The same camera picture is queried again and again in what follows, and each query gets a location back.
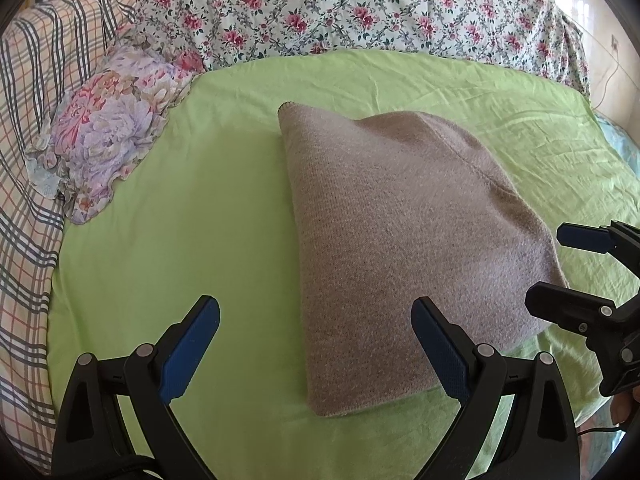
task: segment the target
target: green bedsheet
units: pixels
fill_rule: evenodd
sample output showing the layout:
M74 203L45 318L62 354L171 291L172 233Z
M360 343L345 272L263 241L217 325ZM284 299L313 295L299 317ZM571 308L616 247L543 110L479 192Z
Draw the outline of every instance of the green bedsheet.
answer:
M337 418L305 403L298 247L276 111L286 101L362 118L441 115L476 134L555 231L563 221L640 224L640 185L578 92L420 54L351 51L207 73L113 203L68 226L53 280L49 368L60 406L76 357L155 342L201 294L222 323L172 408L221 480L413 478L457 402L439 388ZM615 299L637 283L609 256L559 251L571 285ZM583 339L551 327L512 352L556 356L577 422L602 400ZM508 403L474 473L487 466ZM132 422L130 406L126 417ZM134 442L145 450L139 428Z

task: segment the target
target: silver screw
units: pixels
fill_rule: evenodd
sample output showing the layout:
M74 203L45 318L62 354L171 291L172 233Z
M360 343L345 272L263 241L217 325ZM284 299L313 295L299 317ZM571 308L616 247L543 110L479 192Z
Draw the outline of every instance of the silver screw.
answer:
M78 364L80 366L87 366L91 362L91 359L93 359L93 358L94 357L91 354L82 354L78 358Z
M630 363L634 360L634 353L629 348L623 348L620 357L625 363Z
M154 351L154 346L150 343L144 343L136 348L136 354L139 357L148 357Z
M478 353L484 357L491 357L494 354L494 347L482 343L481 345L478 345Z
M542 352L542 354L540 354L540 360L545 365L552 365L554 363L554 357L551 354L548 354L547 352Z

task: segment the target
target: plaid fabric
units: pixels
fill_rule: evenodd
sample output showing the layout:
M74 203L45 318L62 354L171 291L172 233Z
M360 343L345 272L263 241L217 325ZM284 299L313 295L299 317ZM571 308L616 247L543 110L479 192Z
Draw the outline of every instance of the plaid fabric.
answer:
M29 186L24 153L63 95L93 73L135 1L47 0L0 40L0 425L44 471L56 423L47 314L64 222L61 204Z

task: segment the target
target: wire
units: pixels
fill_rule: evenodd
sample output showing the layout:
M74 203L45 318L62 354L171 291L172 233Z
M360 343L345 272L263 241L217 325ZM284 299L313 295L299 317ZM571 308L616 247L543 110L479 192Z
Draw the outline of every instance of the wire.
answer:
M622 431L622 428L615 426L613 428L591 428L590 430L584 430L581 431L580 433L578 433L578 436L587 434L587 433L617 433L619 431Z
M609 83L613 79L613 76L616 75L616 72L618 71L619 68L620 68L620 53L616 49L616 69L611 73L611 75L609 76L609 79L607 79L607 82L604 85L604 93L602 94L602 99L600 99L600 102L598 103L597 106L593 107L594 110L597 110L602 106L602 103L604 102L604 98L607 96L607 88L609 87Z

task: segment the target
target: beige sweater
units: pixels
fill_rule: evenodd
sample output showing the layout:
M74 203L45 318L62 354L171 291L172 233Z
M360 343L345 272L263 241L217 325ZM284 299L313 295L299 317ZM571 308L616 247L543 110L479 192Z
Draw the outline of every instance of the beige sweater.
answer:
M414 112L351 121L287 103L278 116L316 413L438 384L411 327L420 296L503 352L546 327L524 297L565 285L553 238L471 134Z

